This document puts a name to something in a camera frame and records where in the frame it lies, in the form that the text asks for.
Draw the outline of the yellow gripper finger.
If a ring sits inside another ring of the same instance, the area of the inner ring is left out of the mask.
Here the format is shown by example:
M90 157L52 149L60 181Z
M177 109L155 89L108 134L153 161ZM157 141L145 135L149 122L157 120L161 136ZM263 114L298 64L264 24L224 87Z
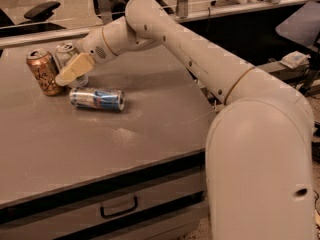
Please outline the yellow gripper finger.
M88 53L74 55L71 61L55 77L55 82L60 86L66 86L91 71L94 64L95 61Z

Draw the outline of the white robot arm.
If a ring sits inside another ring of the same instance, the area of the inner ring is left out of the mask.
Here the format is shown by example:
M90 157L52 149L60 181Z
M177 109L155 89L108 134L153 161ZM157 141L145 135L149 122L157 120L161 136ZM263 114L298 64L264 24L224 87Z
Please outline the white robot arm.
M206 140L214 240L318 240L312 170L314 115L296 89L173 20L155 0L91 31L58 74L65 86L127 51L166 47L223 103Z

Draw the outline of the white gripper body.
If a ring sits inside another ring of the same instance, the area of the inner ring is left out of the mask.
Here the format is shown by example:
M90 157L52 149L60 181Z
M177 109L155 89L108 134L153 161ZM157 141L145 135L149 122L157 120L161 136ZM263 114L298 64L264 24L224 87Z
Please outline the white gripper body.
M77 41L80 52L88 53L98 64L106 64L116 58L104 40L102 29L94 29Z

